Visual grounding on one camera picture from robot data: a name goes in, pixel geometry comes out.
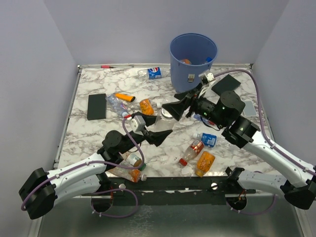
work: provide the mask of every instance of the orange marker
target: orange marker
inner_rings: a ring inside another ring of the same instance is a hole
[[[128,102],[132,102],[132,101],[135,100],[135,96],[129,96],[129,95],[124,95],[124,94],[119,94],[119,93],[116,93],[115,96],[118,99],[125,100],[125,101],[128,101]]]

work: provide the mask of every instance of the trash can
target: trash can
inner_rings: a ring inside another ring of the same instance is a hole
[[[170,43],[171,82],[176,92],[195,88],[200,83],[198,75],[211,68],[216,56],[217,46],[210,38],[195,33],[177,36]]]

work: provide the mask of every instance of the wire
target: wire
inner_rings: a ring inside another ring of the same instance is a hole
[[[137,151],[138,151],[138,149],[136,149],[135,151],[129,150],[128,152],[134,153],[134,152],[137,152]]]
[[[263,115],[262,115],[262,106],[261,106],[261,103],[260,103],[260,92],[259,92],[259,89],[258,89],[258,84],[257,84],[257,81],[256,79],[254,78],[254,76],[252,75],[252,73],[250,73],[249,71],[245,70],[245,69],[230,69],[230,70],[227,70],[227,71],[224,71],[224,72],[221,72],[221,73],[218,73],[218,74],[215,74],[214,77],[219,77],[223,74],[227,74],[227,73],[231,73],[231,72],[243,72],[243,73],[247,73],[254,85],[255,85],[255,88],[256,88],[256,92],[257,92],[257,101],[258,101],[258,112],[259,112],[259,120],[260,120],[260,126],[261,126],[261,132],[262,132],[262,135],[263,137],[265,138],[266,142],[273,147],[273,149],[275,149],[280,155],[282,155],[284,158],[286,158],[288,161],[292,162],[293,164],[295,164],[296,166],[300,167],[301,169],[305,170],[305,166],[301,165],[299,162],[297,162],[296,160],[294,160],[293,158],[291,158],[290,156],[288,156],[286,153],[284,153],[283,151],[281,151],[277,146],[275,146],[275,144],[272,142],[272,140],[267,136],[266,132],[265,132],[265,128],[264,128],[264,123],[263,123]],[[311,170],[306,170],[307,173],[313,175],[313,176],[316,176],[316,173],[311,171]]]
[[[30,199],[30,197],[38,190],[40,189],[42,186],[46,185],[48,182],[54,180],[54,179],[57,179],[59,178],[60,176],[63,176],[69,172],[72,172],[76,169],[79,169],[81,167],[84,167],[86,165],[90,165],[90,164],[97,164],[97,163],[102,163],[102,164],[109,164],[109,165],[112,165],[112,166],[117,166],[117,167],[121,167],[121,168],[124,168],[124,169],[138,169],[140,167],[142,167],[145,163],[145,157],[144,157],[144,154],[142,152],[142,150],[140,149],[140,147],[137,145],[136,141],[133,139],[133,137],[129,134],[129,132],[127,131],[126,129],[126,126],[125,126],[125,121],[126,121],[126,118],[123,119],[123,123],[122,123],[122,126],[123,126],[123,129],[124,131],[126,132],[127,136],[129,137],[129,139],[132,141],[132,143],[135,145],[135,147],[137,148],[137,150],[139,151],[141,157],[142,157],[142,163],[137,166],[137,167],[128,167],[128,166],[124,166],[124,165],[120,165],[120,164],[115,164],[115,163],[112,163],[112,162],[108,162],[108,161],[101,161],[101,160],[92,160],[92,161],[88,161],[86,163],[82,163],[82,164],[79,164],[79,165],[76,165],[68,170],[65,170],[63,172],[60,172],[59,174],[56,174],[46,180],[44,180],[43,182],[41,182],[39,185],[37,185],[27,196],[26,198],[24,199],[24,201],[22,202],[22,205],[21,205],[21,210],[22,211],[26,211],[26,208],[25,208],[25,205],[26,203],[28,202],[28,200]],[[135,209],[137,209],[137,205],[138,205],[138,200],[137,200],[137,196],[135,195],[135,193],[133,193],[133,191],[131,190],[128,190],[128,189],[123,189],[125,191],[128,191],[129,193],[132,193],[136,199],[136,207]],[[108,193],[108,192],[114,192],[114,190],[107,190],[107,191],[104,191],[104,192],[98,192],[98,193]],[[127,217],[127,216],[130,216],[132,214],[134,214],[136,211],[134,210],[133,212],[131,212],[130,214],[128,215],[124,215],[122,217]]]
[[[132,169],[139,169],[139,168],[141,168],[141,167],[144,165],[144,163],[145,163],[145,156],[144,156],[142,150],[140,149],[140,147],[138,146],[137,142],[134,140],[134,138],[133,138],[133,137],[129,134],[129,132],[127,131],[126,126],[125,126],[125,122],[126,122],[126,118],[123,119],[123,124],[122,124],[123,129],[124,129],[125,133],[127,134],[127,136],[129,137],[129,139],[130,139],[130,140],[132,141],[132,143],[134,144],[134,146],[137,148],[137,150],[139,151],[139,153],[140,153],[140,155],[141,155],[141,157],[142,157],[142,162],[140,163],[140,165],[137,166],[137,167],[133,167]]]
[[[111,214],[105,214],[105,213],[102,213],[102,212],[97,212],[94,209],[93,203],[91,202],[91,208],[93,210],[92,214],[96,213],[96,214],[99,214],[100,216],[107,216],[107,217],[112,217],[112,218],[125,218],[125,217],[129,217],[129,216],[134,215],[137,212],[137,210],[138,210],[138,199],[137,199],[136,194],[133,191],[131,191],[129,189],[112,189],[112,190],[107,190],[107,191],[102,191],[102,192],[96,192],[95,194],[105,194],[105,193],[109,193],[109,192],[118,192],[118,191],[127,191],[127,192],[131,193],[134,196],[134,198],[135,198],[135,207],[130,213],[128,213],[126,215],[122,215],[122,216],[116,216],[116,215],[111,215]]]
[[[262,214],[265,214],[267,213],[268,211],[270,211],[274,205],[276,204],[277,202],[277,198],[276,198],[276,195],[273,196],[273,201],[272,201],[272,204],[264,211],[260,211],[260,212],[246,212],[246,211],[240,211],[240,210],[236,210],[236,209],[233,209],[232,206],[229,205],[229,203],[226,201],[226,205],[234,212],[238,212],[240,214],[244,214],[244,215],[249,215],[249,216],[258,216],[258,215],[262,215]]]
[[[200,118],[201,118],[202,123],[204,123],[205,126],[210,127],[212,129],[214,129],[215,131],[220,131],[221,130],[219,127],[217,127],[218,129],[216,129],[215,127],[212,127],[212,126],[208,125],[206,122],[203,121],[202,116]]]

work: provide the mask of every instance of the marble table surface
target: marble table surface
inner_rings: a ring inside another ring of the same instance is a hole
[[[233,67],[214,66],[211,70],[215,74],[230,68]],[[149,98],[153,104],[155,115],[158,112],[156,103],[173,97],[175,90],[171,85],[170,78],[162,78],[154,81],[139,80],[136,77],[139,69],[86,68],[82,70],[58,168],[73,164],[92,155],[102,146],[101,142],[109,131],[118,130],[124,134],[122,118],[118,118],[111,111],[110,106],[107,108],[106,119],[87,120],[88,96],[90,94],[106,93],[110,95],[116,92],[133,95],[136,97],[135,101],[132,103],[124,102],[131,112],[139,111],[139,102]],[[236,93],[242,100],[252,100],[256,109],[258,109],[255,87],[251,78],[239,72],[231,73],[231,75],[241,82],[241,86],[236,89]],[[214,103],[219,98],[212,90],[208,90],[205,97]],[[258,117],[251,117],[249,119],[259,125]],[[265,124],[265,128],[267,134],[270,134],[267,124]],[[143,172],[149,177],[194,176],[194,168],[202,152],[198,158],[190,161],[186,167],[178,163],[185,149],[193,142],[194,132],[205,132],[218,136],[217,144],[213,149],[204,148],[205,151],[209,151],[216,157],[207,175],[222,175],[227,166],[232,169],[243,167],[251,171],[258,170],[270,174],[277,173],[257,156],[228,143],[221,136],[221,132],[205,127],[203,123],[194,118],[185,118],[184,116],[174,125],[172,134],[166,138],[162,145],[155,147],[154,145],[149,145],[147,142],[142,144],[141,149],[144,152],[147,164]]]

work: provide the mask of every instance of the plastic bottle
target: plastic bottle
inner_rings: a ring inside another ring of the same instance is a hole
[[[205,62],[204,62],[204,64],[205,64],[205,63],[209,63],[210,61],[212,61],[212,59],[211,59],[210,57],[207,57],[206,60],[205,60]]]
[[[120,117],[123,118],[128,115],[127,107],[114,94],[109,95],[107,101]]]
[[[211,120],[207,120],[207,119],[201,117],[201,115],[194,114],[193,117],[194,117],[196,120],[199,120],[199,121],[201,121],[201,118],[202,118],[203,122],[205,122],[206,124],[215,125],[215,123],[213,123]]]
[[[140,109],[143,114],[145,115],[153,115],[154,114],[154,109],[149,101],[149,99],[142,100],[139,102]]]
[[[202,141],[208,147],[214,147],[217,140],[217,136],[208,133],[194,133],[193,138]]]
[[[175,123],[176,120],[167,110],[160,109],[155,121],[155,132],[171,130]]]
[[[179,160],[179,163],[183,166],[186,166],[188,162],[195,157],[202,151],[204,148],[203,142],[199,140],[195,140],[184,152],[183,157]]]
[[[203,177],[203,175],[209,171],[210,167],[215,161],[215,156],[208,152],[203,152],[202,156],[199,158],[195,170],[195,174],[199,177]]]
[[[142,159],[139,158],[135,153],[131,153],[126,161],[130,163],[133,167],[138,167],[142,163]],[[142,167],[138,168],[140,171],[143,171],[146,168],[146,164],[143,164]]]
[[[170,76],[170,68],[148,68],[137,72],[139,79],[157,79]]]
[[[124,166],[130,166],[125,160],[122,161],[120,164]],[[137,183],[140,180],[145,181],[147,179],[146,174],[142,174],[142,172],[138,169],[124,169],[121,167],[115,167],[114,169],[110,169],[108,172],[134,183]]]

